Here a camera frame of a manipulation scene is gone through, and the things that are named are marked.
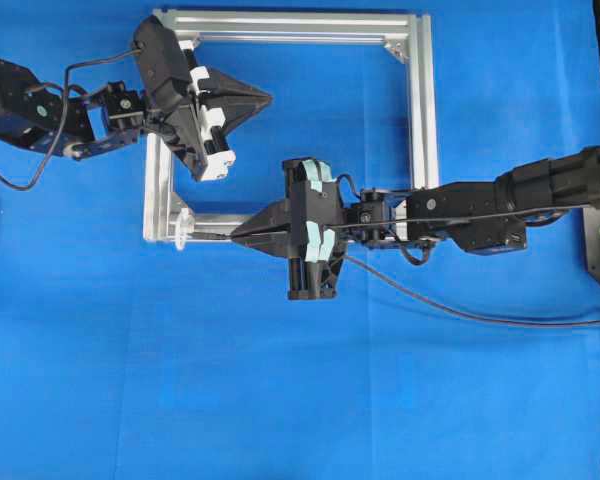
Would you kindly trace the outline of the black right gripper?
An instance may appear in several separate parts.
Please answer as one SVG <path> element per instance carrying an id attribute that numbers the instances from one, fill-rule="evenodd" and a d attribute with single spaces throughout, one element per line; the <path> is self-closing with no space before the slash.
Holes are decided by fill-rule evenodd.
<path id="1" fill-rule="evenodd" d="M 285 199 L 238 226 L 231 241 L 288 259 L 289 299 L 333 299 L 347 253 L 336 229 L 344 222 L 338 181 L 329 164 L 312 157 L 286 160 L 282 168 Z"/>

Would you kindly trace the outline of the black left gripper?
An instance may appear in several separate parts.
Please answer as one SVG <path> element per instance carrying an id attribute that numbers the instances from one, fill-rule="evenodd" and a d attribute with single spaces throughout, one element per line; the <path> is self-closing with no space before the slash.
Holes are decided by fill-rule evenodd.
<path id="1" fill-rule="evenodd" d="M 191 68 L 173 30 L 151 15 L 133 35 L 146 125 L 197 181 L 228 175 L 236 155 L 226 135 L 268 107 L 269 93 L 214 68 Z M 205 104 L 204 95 L 217 97 Z"/>

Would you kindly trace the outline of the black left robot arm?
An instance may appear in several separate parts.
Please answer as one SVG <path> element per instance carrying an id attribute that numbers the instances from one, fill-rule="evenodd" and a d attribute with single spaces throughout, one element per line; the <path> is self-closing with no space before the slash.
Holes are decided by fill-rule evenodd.
<path id="1" fill-rule="evenodd" d="M 64 80 L 40 81 L 29 69 L 0 59 L 0 141 L 81 161 L 153 134 L 197 181 L 224 178 L 236 160 L 228 135 L 260 113 L 271 96 L 217 69 L 201 66 L 173 30 L 154 15 L 134 32 L 130 50 L 142 91 L 110 82 L 87 92 Z"/>

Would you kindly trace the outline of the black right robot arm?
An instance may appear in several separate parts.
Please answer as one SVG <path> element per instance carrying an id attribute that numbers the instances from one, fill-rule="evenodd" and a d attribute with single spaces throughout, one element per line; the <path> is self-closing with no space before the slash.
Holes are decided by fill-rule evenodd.
<path id="1" fill-rule="evenodd" d="M 600 146 L 516 167 L 493 181 L 454 182 L 433 189 L 354 190 L 342 198 L 329 164 L 312 157 L 282 164 L 285 195 L 230 235 L 232 242 L 287 260 L 288 297 L 336 296 L 348 246 L 397 249 L 414 266 L 452 240 L 470 254 L 527 246 L 526 231 L 572 209 L 600 209 Z"/>

